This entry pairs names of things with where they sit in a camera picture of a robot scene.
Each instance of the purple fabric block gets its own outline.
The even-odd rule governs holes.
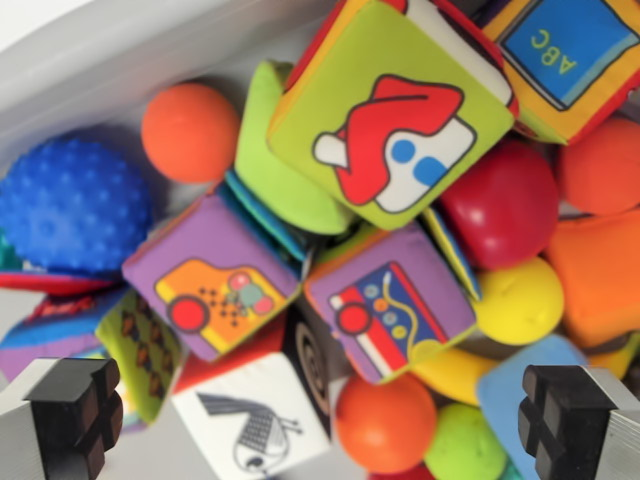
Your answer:
[[[0,370],[11,382],[36,358],[73,357],[100,345],[95,335],[85,334],[40,345],[3,349],[0,350]]]
[[[221,270],[244,268],[260,272],[286,299],[298,292],[299,280],[292,269],[261,242],[218,195],[201,198],[189,212],[147,242],[123,267],[125,278],[174,327],[168,315],[168,303],[158,294],[157,286],[163,277],[189,260],[202,261]],[[218,289],[218,280],[211,281],[207,287],[212,291]],[[203,297],[197,299],[200,300],[208,304],[210,298],[204,298],[203,293]],[[263,323],[255,322],[255,329]],[[198,329],[189,332],[177,328],[177,331],[198,357],[212,361],[220,355]]]
[[[445,344],[475,316],[417,223],[365,245],[329,274],[312,274],[307,293],[360,375],[377,383],[406,370],[416,344]]]

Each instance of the textured sensory ball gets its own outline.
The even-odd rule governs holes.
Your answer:
[[[410,375],[383,385],[354,375],[336,407],[340,443],[356,463],[375,473],[404,472],[419,464],[435,426],[433,399]]]
[[[507,454],[479,409],[454,403],[438,412],[425,462],[438,480],[497,480]]]
[[[240,117],[216,90],[196,83],[159,93],[142,119],[151,163],[183,183],[217,181],[235,158]]]
[[[151,197],[120,153],[51,140],[20,157],[0,183],[0,224],[35,266],[113,272],[146,239]]]
[[[640,203],[640,125],[609,118],[591,134],[562,147],[558,184],[583,212],[619,213]]]

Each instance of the orange foam shape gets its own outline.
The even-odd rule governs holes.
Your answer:
[[[559,223],[545,251],[565,292],[564,324],[583,347],[640,328],[640,210]]]

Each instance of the fabric cube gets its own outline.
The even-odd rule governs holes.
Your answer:
[[[461,340],[475,323],[461,287],[416,222],[393,232],[362,227],[319,258],[305,294],[371,383]]]
[[[174,333],[137,292],[119,288],[50,298],[0,343],[0,370],[12,380],[40,357],[113,358],[122,383],[124,427],[152,423],[182,364]]]
[[[290,310],[218,362],[192,356],[172,401],[217,478],[270,478],[330,448],[326,372]]]
[[[285,253],[221,184],[144,244],[123,273],[196,355],[212,361],[299,293],[300,264]]]
[[[402,227],[513,125],[501,62],[446,1],[341,1],[289,76],[271,148],[373,224]]]
[[[535,460],[522,448],[518,409],[525,397],[522,377],[529,365],[585,365],[587,359],[564,337],[549,335],[508,358],[478,383],[480,407],[524,480],[539,480]]]
[[[242,117],[234,163],[242,182],[278,217],[302,230],[342,233],[353,214],[269,149],[267,130],[292,65],[264,61],[256,69]]]
[[[484,28],[506,58],[518,130],[578,141],[640,85],[636,0],[511,0]]]

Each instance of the blue fabric block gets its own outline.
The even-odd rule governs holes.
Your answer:
[[[586,365],[586,357],[567,339],[549,335],[491,370],[478,383],[480,408],[525,480],[538,480],[535,458],[518,435],[518,409],[526,397],[522,377],[529,365]]]

